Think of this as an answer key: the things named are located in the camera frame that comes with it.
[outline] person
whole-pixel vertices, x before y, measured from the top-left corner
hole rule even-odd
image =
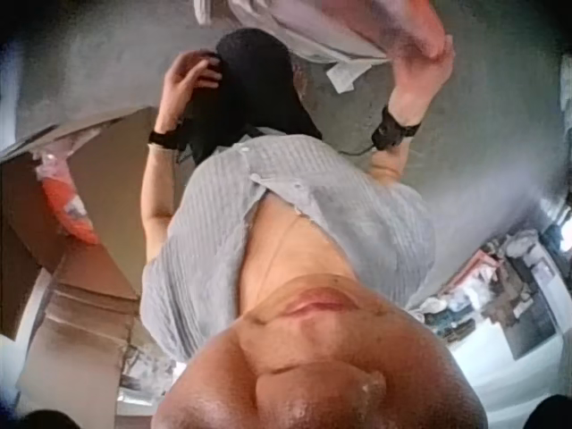
[[[177,58],[141,191],[141,318],[188,365],[154,428],[486,427],[445,345],[402,309],[434,238],[399,181],[453,57],[448,37],[433,60],[394,58],[368,172],[320,140],[275,38],[242,29]],[[175,211],[181,139],[198,167]]]

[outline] gray button-up shirt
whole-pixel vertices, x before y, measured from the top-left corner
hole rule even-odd
[[[143,324],[175,360],[188,361],[237,318],[248,225],[267,191],[320,226],[358,279],[400,306],[433,264],[433,225],[411,188],[382,186],[307,136],[237,144],[193,173],[143,273]]]

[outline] mouth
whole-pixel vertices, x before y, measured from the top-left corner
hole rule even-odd
[[[297,295],[280,317],[302,317],[320,311],[351,311],[358,306],[346,294],[332,288],[315,288]]]

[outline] floor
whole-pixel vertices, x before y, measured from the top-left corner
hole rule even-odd
[[[559,113],[559,38],[532,2],[436,0],[457,50],[456,70],[413,145],[405,182],[427,201],[437,234],[433,271],[414,301],[437,291],[497,233],[530,214],[553,215],[566,193],[568,145]],[[224,21],[199,29],[192,3],[103,0],[67,11],[26,44],[18,137],[50,123],[155,105],[181,50],[212,47]],[[308,65],[308,110],[326,142],[367,144],[391,90],[380,66],[336,95]],[[532,225],[543,226],[534,216]]]

